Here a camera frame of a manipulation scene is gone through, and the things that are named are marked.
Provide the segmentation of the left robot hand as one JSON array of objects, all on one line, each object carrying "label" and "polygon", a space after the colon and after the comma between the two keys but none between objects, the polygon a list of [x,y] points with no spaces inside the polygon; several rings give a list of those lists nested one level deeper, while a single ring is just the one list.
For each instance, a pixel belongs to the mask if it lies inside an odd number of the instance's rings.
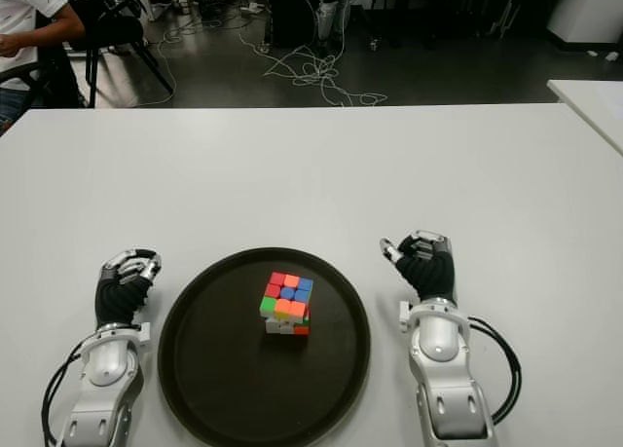
[{"label": "left robot hand", "polygon": [[123,250],[105,262],[94,298],[96,328],[108,324],[131,326],[161,269],[161,256],[145,248]]}]

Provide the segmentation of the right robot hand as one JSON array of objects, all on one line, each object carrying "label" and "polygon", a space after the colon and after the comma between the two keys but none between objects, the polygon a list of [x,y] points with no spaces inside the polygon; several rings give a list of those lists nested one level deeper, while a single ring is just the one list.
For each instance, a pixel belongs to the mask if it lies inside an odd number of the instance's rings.
[{"label": "right robot hand", "polygon": [[421,301],[440,298],[457,304],[455,262],[450,240],[417,230],[399,245],[380,239],[382,255],[418,293]]}]

